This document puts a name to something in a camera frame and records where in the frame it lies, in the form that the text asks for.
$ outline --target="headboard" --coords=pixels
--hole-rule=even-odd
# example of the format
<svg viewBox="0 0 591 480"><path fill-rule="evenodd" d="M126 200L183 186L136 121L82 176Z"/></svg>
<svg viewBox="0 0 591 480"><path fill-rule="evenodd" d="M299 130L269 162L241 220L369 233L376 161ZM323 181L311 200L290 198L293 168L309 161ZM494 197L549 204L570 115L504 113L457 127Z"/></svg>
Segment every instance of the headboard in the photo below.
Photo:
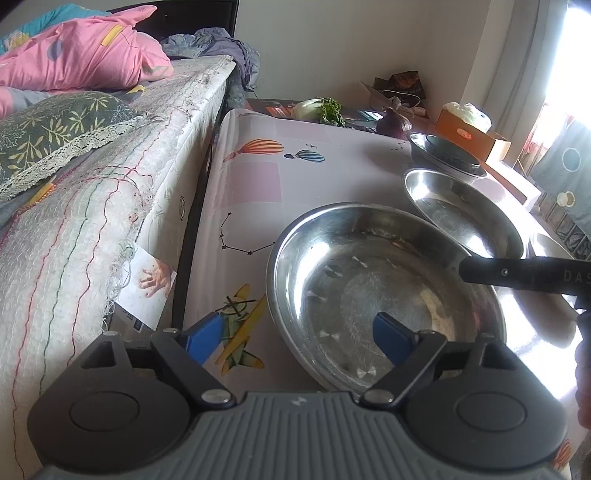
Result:
<svg viewBox="0 0 591 480"><path fill-rule="evenodd" d="M0 21L21 1L0 0ZM63 0L65 4L70 1L76 3L76 0ZM119 12L137 5L158 7L151 17L141 21L135 27L136 30L145 32L158 41L175 33L194 33L199 28L205 27L223 27L230 35L234 35L238 0L163 0L128 5L115 8L110 12ZM92 8L99 9L100 5L93 5Z"/></svg>

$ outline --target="hand picture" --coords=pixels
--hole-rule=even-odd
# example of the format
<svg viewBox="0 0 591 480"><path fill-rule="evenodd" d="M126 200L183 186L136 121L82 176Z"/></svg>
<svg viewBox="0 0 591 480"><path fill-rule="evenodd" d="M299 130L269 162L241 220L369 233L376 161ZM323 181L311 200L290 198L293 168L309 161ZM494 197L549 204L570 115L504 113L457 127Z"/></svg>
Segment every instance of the hand picture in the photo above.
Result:
<svg viewBox="0 0 591 480"><path fill-rule="evenodd" d="M156 266L150 269L142 269L144 276L139 279L139 287L143 290L150 288L146 292L146 297L150 298L161 288L164 289L164 296L168 298L172 288L172 279L170 268L158 259L154 259Z"/></svg>

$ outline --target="pink comforter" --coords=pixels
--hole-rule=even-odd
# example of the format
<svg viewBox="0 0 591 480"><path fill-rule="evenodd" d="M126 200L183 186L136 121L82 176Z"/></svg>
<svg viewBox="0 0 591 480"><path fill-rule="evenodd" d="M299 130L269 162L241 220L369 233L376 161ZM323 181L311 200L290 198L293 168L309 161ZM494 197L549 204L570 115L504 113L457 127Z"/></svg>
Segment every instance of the pink comforter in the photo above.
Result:
<svg viewBox="0 0 591 480"><path fill-rule="evenodd" d="M160 44L133 29L155 10L143 5L50 27L0 56L0 86L45 91L123 89L170 77L173 67Z"/></svg>

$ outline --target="cabbage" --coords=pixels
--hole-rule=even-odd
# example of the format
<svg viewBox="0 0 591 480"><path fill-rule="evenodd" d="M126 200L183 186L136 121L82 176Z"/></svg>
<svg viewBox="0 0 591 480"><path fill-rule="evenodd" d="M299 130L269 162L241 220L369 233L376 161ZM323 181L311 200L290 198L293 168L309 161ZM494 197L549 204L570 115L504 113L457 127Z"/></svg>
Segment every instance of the cabbage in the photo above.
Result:
<svg viewBox="0 0 591 480"><path fill-rule="evenodd" d="M320 122L325 125L344 127L345 119L340 114L340 103L333 98L315 98L298 103L291 111L296 120Z"/></svg>

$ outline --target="hot air balloon print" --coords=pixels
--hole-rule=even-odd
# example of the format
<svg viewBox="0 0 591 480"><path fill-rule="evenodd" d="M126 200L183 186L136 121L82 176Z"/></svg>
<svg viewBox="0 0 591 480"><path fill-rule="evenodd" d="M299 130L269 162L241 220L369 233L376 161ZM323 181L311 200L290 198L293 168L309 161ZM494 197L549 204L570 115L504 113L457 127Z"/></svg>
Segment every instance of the hot air balloon print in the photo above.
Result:
<svg viewBox="0 0 591 480"><path fill-rule="evenodd" d="M313 162L321 162L321 161L325 160L323 155L321 155L318 152L315 152L313 150L300 150L295 155L292 155L290 153L286 153L283 156L285 158L296 158L297 157L297 158L301 158L302 160L313 161Z"/></svg>
<svg viewBox="0 0 591 480"><path fill-rule="evenodd" d="M224 162L229 161L236 157L240 153L258 153L260 155L274 155L276 153L283 152L283 145L275 140L269 140L267 138L257 138L250 140L250 142L244 144L239 150L230 153Z"/></svg>

